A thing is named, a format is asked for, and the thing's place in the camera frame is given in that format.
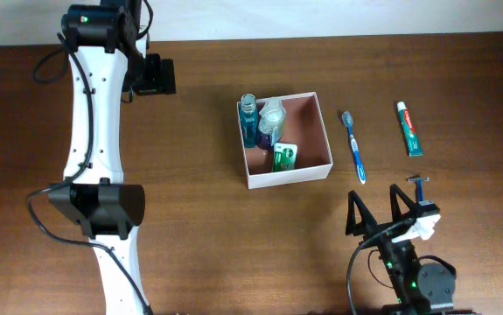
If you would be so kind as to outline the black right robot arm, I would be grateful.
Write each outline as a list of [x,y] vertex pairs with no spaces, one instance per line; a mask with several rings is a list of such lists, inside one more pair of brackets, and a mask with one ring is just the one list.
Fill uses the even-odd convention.
[[381,256],[398,303],[385,305],[386,314],[445,314],[454,309],[457,270],[435,256],[419,256],[412,241],[427,241],[441,219],[440,208],[418,195],[412,200],[398,185],[389,188],[392,220],[378,223],[355,191],[348,193],[346,234],[361,236],[346,269],[346,294],[352,313],[351,278],[360,251],[375,247]]

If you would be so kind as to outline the clear purple sanitizer bottle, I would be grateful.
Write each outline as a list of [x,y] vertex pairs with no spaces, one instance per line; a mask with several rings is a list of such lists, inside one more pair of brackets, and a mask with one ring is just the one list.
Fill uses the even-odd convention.
[[257,146],[264,150],[270,150],[282,137],[286,109],[280,99],[268,100],[259,112]]

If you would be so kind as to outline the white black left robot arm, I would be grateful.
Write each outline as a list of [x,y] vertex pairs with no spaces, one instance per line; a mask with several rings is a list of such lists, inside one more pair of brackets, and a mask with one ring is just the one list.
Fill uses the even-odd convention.
[[120,154],[122,95],[173,95],[174,64],[149,53],[146,1],[73,4],[59,40],[73,75],[73,121],[63,180],[45,189],[50,203],[80,227],[94,250],[108,314],[150,314],[137,235],[145,192],[124,181]]

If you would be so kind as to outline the green white soap packet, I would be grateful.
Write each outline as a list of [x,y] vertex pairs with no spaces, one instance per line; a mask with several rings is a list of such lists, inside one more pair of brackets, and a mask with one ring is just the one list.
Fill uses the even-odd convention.
[[274,160],[272,172],[295,169],[298,147],[293,143],[276,143],[273,147]]

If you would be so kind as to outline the teal mouthwash bottle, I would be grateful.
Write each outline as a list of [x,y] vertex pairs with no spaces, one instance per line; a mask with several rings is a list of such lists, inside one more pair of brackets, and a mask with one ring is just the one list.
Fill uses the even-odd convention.
[[252,94],[244,94],[241,97],[238,109],[244,146],[246,148],[253,148],[256,146],[255,140],[258,124],[258,109],[255,97]]

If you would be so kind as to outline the white cardboard box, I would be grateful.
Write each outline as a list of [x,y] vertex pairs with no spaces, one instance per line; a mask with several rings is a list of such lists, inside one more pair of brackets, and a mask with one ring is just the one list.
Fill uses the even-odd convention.
[[274,155],[271,151],[243,147],[249,189],[326,179],[333,166],[317,94],[289,94],[278,99],[287,112],[281,141],[297,146],[295,168],[273,172]]

